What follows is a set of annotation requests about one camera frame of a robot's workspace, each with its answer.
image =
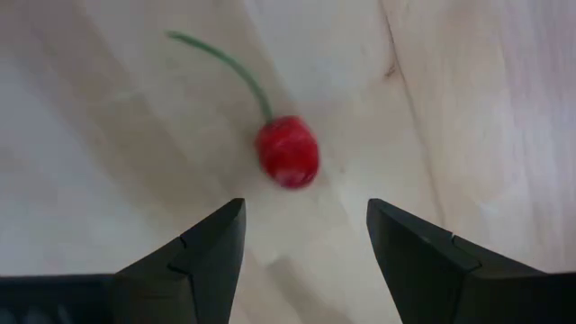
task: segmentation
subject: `green stem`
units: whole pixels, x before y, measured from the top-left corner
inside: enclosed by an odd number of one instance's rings
[[[222,50],[216,49],[213,46],[208,45],[205,42],[192,36],[186,35],[180,31],[167,31],[166,35],[173,40],[181,41],[184,44],[203,50],[230,66],[246,82],[248,88],[252,92],[252,95],[254,95],[258,101],[258,104],[260,105],[260,111],[264,115],[266,122],[272,121],[274,116],[272,115],[272,109],[270,107],[266,93],[254,79],[254,77],[250,74],[250,72],[248,72],[248,70],[238,61],[236,61],[233,57],[226,54]]]

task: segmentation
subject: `wood grain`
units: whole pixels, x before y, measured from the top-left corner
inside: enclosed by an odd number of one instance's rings
[[[576,6],[383,2],[445,225],[531,266],[573,270]]]
[[[380,9],[376,0],[4,5],[0,273],[117,271],[242,196],[247,252],[232,322],[400,322],[366,202],[440,218]],[[276,113],[307,120],[323,165],[311,187],[289,192],[266,178],[248,90],[166,39],[168,29],[238,57]]]
[[[568,0],[5,1],[2,275],[117,271],[247,199],[233,323],[400,323],[365,229],[379,197],[573,270]],[[246,64],[318,137],[298,192],[259,170]]]

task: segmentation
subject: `wood panel seam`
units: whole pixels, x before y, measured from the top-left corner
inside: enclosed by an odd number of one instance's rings
[[[432,158],[430,157],[430,152],[426,141],[424,140],[424,134],[421,130],[421,125],[418,120],[418,116],[416,115],[415,107],[414,107],[414,100],[412,98],[412,94],[410,93],[410,89],[408,86],[408,82],[406,81],[406,77],[404,76],[404,71],[402,70],[402,65],[400,63],[400,58],[398,56],[398,51],[396,50],[396,43],[394,42],[394,34],[392,32],[392,26],[390,24],[390,20],[388,19],[388,13],[386,12],[386,8],[384,6],[383,0],[378,1],[380,5],[380,10],[382,12],[382,18],[384,19],[384,24],[386,26],[388,32],[388,38],[390,39],[391,44],[391,51],[392,51],[392,64],[390,70],[386,73],[386,77],[395,73],[396,71],[400,75],[402,80],[402,87],[404,89],[404,94],[406,95],[406,100],[408,102],[410,118],[412,119],[414,129],[416,132],[416,137],[418,139],[418,143],[420,148],[422,149],[422,156],[424,159],[424,165],[426,168],[428,181],[430,186],[432,187],[432,200],[434,201],[434,205],[436,206],[436,214],[438,215],[439,219],[439,226],[444,227],[446,225],[446,214],[444,208],[442,207],[442,202],[440,200],[440,194],[438,192],[437,180],[434,177],[434,172],[432,169]]]

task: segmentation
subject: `light wooden board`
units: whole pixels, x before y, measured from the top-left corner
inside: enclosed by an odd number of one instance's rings
[[[117,271],[241,196],[247,252],[232,322],[400,322],[366,202],[441,219],[380,9],[376,0],[2,3],[0,274]],[[322,154],[310,188],[285,191],[263,175],[253,98],[166,29],[232,53],[279,114],[308,121]]]
[[[576,4],[383,3],[445,225],[576,269]]]

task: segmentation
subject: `red cherry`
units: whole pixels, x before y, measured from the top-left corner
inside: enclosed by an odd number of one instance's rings
[[[262,168],[282,187],[302,188],[318,173],[318,143],[300,117],[284,116],[266,124],[256,136],[256,150]]]

